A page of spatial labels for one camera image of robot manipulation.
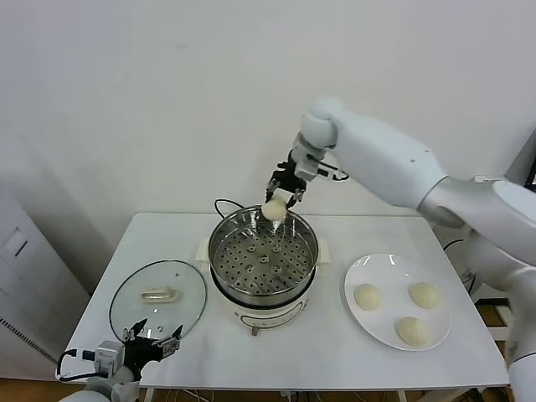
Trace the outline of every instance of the stainless steel pot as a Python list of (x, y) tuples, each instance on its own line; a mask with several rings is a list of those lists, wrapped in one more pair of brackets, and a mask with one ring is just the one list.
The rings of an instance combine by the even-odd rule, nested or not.
[(285, 306), (311, 285), (318, 241), (300, 215), (288, 211), (272, 222), (260, 205), (225, 217), (209, 240), (212, 277), (219, 290), (243, 307)]

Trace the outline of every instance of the glass lid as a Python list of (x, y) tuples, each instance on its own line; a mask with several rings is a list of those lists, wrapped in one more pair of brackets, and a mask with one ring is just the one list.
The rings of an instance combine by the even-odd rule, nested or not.
[(110, 325), (121, 340), (123, 329), (142, 319), (141, 337), (162, 339), (183, 326), (184, 338), (203, 313), (207, 286), (201, 273), (178, 260), (145, 265), (119, 286), (110, 305)]

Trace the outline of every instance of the dough ball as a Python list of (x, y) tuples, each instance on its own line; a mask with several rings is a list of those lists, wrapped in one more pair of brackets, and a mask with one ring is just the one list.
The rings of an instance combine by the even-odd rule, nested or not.
[(359, 306), (369, 312), (378, 310), (382, 305), (381, 292), (378, 287), (369, 283), (356, 287), (353, 296)]
[(424, 346), (430, 341), (428, 328), (419, 318), (402, 318), (396, 325), (396, 332), (404, 342), (411, 346)]
[(286, 201), (283, 197), (274, 196), (260, 207), (260, 211), (268, 220), (281, 222), (286, 216)]
[(422, 308), (436, 308), (441, 303), (441, 294), (435, 286), (428, 282), (411, 285), (410, 297), (417, 306)]

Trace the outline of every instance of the white cabinet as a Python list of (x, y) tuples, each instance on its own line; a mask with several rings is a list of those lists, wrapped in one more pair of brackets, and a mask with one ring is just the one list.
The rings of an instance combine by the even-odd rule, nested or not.
[[(0, 377), (52, 379), (54, 360), (89, 299), (34, 222), (0, 188)], [(17, 355), (23, 361), (12, 358)]]

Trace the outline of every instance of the black cable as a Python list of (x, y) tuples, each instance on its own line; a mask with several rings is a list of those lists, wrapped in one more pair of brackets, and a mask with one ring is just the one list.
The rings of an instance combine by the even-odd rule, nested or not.
[(218, 208), (218, 203), (228, 203), (228, 204), (233, 204), (234, 206), (238, 207), (238, 208), (243, 208), (242, 205), (238, 204), (236, 201), (233, 201), (232, 199), (227, 199), (227, 198), (217, 198), (214, 200), (214, 209), (216, 210), (216, 212), (218, 213), (219, 216), (221, 216), (221, 219), (224, 219), (224, 215), (221, 213), (221, 211), (219, 210)]
[(469, 296), (471, 295), (471, 291), (472, 291), (472, 287), (475, 286), (475, 280), (477, 279), (477, 276), (474, 275), (472, 277), (472, 281), (471, 281), (471, 285), (469, 285), (469, 290), (467, 291), (467, 293), (469, 293)]
[(450, 246), (454, 245), (455, 243), (460, 243), (461, 241), (463, 241), (463, 239), (453, 240), (452, 242), (448, 243), (445, 247), (443, 247), (443, 251), (445, 251), (446, 249), (448, 249)]
[(108, 375), (104, 373), (87, 373), (87, 374), (78, 374), (71, 377), (59, 377), (58, 380), (62, 383), (67, 383), (69, 381), (74, 381), (76, 379), (88, 379), (89, 377), (102, 377), (103, 379), (107, 378)]
[[(66, 350), (59, 356), (58, 365), (56, 366), (56, 376), (58, 377), (58, 380), (60, 382), (62, 382), (62, 383), (66, 383), (68, 381), (74, 381), (75, 379), (87, 379), (89, 377), (104, 377), (104, 378), (108, 377), (104, 373), (87, 373), (87, 374), (73, 375), (71, 377), (60, 377), (60, 375), (61, 375), (61, 364), (63, 363), (65, 356), (71, 356), (71, 357), (75, 358), (76, 357), (76, 349)], [(86, 356), (87, 358), (90, 358), (91, 360), (95, 360), (95, 353), (94, 352), (90, 352), (90, 351), (85, 350), (82, 353), (82, 356), (83, 357)]]
[[(307, 157), (308, 157), (309, 159), (311, 159), (312, 161), (318, 163), (319, 165), (324, 166), (325, 168), (332, 169), (332, 170), (341, 170), (341, 169), (339, 169), (339, 168), (336, 167), (336, 166), (332, 166), (332, 165), (330, 165), (330, 164), (328, 164), (328, 163), (324, 163), (324, 162), (322, 162), (322, 161), (319, 161), (319, 160), (316, 159), (313, 155), (307, 155)], [(333, 175), (333, 181), (334, 181), (334, 182), (343, 182), (343, 181), (348, 180), (348, 179), (350, 178), (350, 176), (348, 175), (348, 173), (343, 172), (343, 171), (341, 171), (341, 173), (344, 173), (346, 176), (343, 177), (343, 178), (337, 178), (337, 177), (335, 177), (335, 175)]]
[(64, 357), (67, 356), (67, 355), (75, 358), (76, 357), (76, 349), (66, 350), (59, 356), (58, 364), (56, 365), (56, 375), (58, 377), (61, 375), (61, 364), (64, 361)]

